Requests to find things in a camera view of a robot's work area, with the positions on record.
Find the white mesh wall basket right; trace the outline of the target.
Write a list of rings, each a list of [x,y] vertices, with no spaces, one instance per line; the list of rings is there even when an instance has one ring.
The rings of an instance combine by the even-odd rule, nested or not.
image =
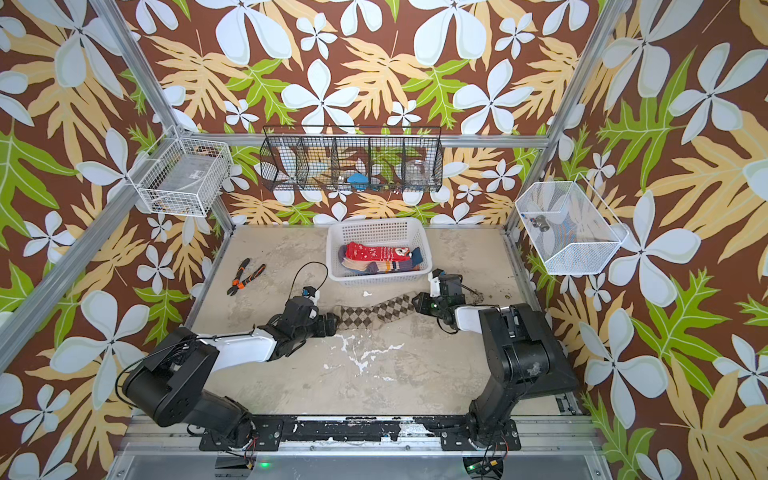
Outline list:
[[[583,175],[575,181],[538,181],[515,201],[545,270],[552,276],[598,275],[629,230]]]

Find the aluminium frame post right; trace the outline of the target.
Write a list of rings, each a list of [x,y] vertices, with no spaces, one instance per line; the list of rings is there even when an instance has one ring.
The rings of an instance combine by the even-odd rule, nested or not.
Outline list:
[[[632,7],[633,1],[607,1],[603,12],[598,16],[594,32],[591,34],[584,52],[568,84],[553,122],[548,126],[545,136],[513,135],[509,136],[509,148],[535,148],[538,150],[525,179],[520,184],[517,199],[532,183],[540,179],[552,155],[556,155],[560,136],[565,132],[565,123],[580,103],[587,83],[598,68],[603,50],[610,43],[620,18]]]

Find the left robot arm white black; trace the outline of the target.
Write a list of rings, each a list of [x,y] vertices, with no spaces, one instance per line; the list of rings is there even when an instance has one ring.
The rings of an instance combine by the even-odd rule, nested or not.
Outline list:
[[[201,428],[203,450],[244,451],[263,438],[256,416],[237,401],[207,391],[210,375],[287,358],[309,339],[334,336],[338,324],[339,316],[322,313],[313,297],[295,296],[281,313],[247,332],[202,335],[180,327],[126,367],[127,378],[116,390],[160,427]]]

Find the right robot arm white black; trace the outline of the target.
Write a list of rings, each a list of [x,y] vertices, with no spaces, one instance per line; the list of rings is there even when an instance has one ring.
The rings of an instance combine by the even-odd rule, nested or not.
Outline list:
[[[470,305],[459,274],[440,269],[428,276],[430,290],[418,294],[415,310],[436,319],[449,335],[482,336],[490,377],[483,392],[470,403],[464,427],[478,448],[495,446],[513,433],[510,414],[517,403],[553,369],[555,357],[537,325],[537,312],[527,304],[507,307]]]

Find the orange black cutting pliers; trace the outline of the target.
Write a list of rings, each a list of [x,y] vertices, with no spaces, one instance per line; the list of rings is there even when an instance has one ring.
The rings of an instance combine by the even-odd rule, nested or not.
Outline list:
[[[240,290],[245,289],[249,283],[258,278],[266,269],[265,264],[259,265],[253,272],[248,275],[245,274],[245,270],[251,263],[250,258],[245,258],[238,266],[236,275],[232,280],[231,286],[227,289],[226,294],[228,296],[235,296]]]

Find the beige brown argyle sock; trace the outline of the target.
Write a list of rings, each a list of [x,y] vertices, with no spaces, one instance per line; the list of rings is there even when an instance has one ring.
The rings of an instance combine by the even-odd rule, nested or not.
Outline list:
[[[386,301],[362,307],[335,306],[331,312],[338,317],[337,330],[377,330],[415,312],[413,299],[417,292],[408,292]]]

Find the black metal base rail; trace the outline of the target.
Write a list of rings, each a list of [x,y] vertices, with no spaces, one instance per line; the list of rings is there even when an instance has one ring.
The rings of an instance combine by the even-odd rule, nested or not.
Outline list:
[[[277,452],[290,442],[342,445],[402,443],[435,440],[440,451],[495,450],[502,454],[521,449],[515,422],[483,426],[469,414],[426,416],[289,416],[256,415],[228,436],[209,431],[200,436],[203,452]]]

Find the aluminium frame post left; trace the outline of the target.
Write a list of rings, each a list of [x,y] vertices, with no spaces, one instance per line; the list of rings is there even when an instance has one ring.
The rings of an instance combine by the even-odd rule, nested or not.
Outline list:
[[[170,101],[166,97],[163,88],[160,86],[159,81],[152,72],[146,56],[142,52],[138,42],[133,38],[132,33],[129,31],[125,18],[120,12],[117,3],[115,1],[93,1],[91,5],[99,19],[106,23],[110,33],[117,42],[117,46],[126,65],[133,74],[137,86],[144,93],[152,111],[158,115],[159,123],[162,127],[162,133],[158,136],[158,139],[163,132],[170,127],[176,128],[181,133],[191,134],[197,138],[204,139],[201,135],[188,130],[180,121],[180,118],[177,116]],[[130,175],[137,169],[138,165],[128,174],[128,184],[133,190],[133,196],[136,197],[139,204],[146,208],[130,182]],[[215,216],[227,235],[234,231],[234,223],[224,205],[221,195],[214,202],[209,214]]]

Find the aluminium frame post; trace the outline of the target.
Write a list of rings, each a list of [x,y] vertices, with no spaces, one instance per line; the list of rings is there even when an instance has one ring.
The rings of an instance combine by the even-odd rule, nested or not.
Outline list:
[[[93,1],[91,5],[99,19],[106,23],[110,33],[117,42],[117,46],[126,65],[133,74],[137,86],[144,93],[152,111],[158,115],[159,123],[162,127],[162,133],[158,136],[158,139],[163,132],[170,127],[176,128],[181,133],[191,134],[197,138],[204,139],[201,135],[188,130],[180,121],[180,118],[177,116],[170,101],[166,97],[163,88],[160,86],[159,81],[152,72],[146,56],[142,52],[138,42],[133,38],[132,33],[129,31],[125,18],[120,12],[117,3],[115,1]],[[133,196],[136,197],[139,204],[146,208],[130,182],[130,175],[137,169],[138,165],[128,174],[128,184],[133,190]],[[234,231],[234,223],[224,205],[221,195],[214,202],[209,214],[215,216],[227,235]]]
[[[565,132],[565,123],[580,103],[587,83],[598,68],[603,50],[610,43],[620,18],[632,7],[633,1],[607,1],[603,12],[598,16],[594,32],[591,34],[584,52],[568,84],[553,122],[548,126],[545,136],[513,135],[509,136],[509,148],[535,148],[538,150],[525,179],[520,184],[517,199],[532,183],[540,179],[552,155],[556,155],[560,136]]]

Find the beige purple striped sock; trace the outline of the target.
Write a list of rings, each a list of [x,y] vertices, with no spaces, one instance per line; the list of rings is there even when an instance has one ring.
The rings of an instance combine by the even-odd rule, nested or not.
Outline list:
[[[396,273],[417,270],[424,262],[420,248],[410,249],[412,257],[406,261],[400,262],[367,262],[354,261],[344,256],[345,246],[342,245],[338,251],[338,259],[341,265],[347,270],[362,274]]]

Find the white plastic laundry basket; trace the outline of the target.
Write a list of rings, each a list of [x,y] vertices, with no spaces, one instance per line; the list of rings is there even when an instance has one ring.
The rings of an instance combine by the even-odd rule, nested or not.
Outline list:
[[[433,267],[425,229],[414,218],[330,226],[326,264],[330,279],[343,286],[422,280]]]

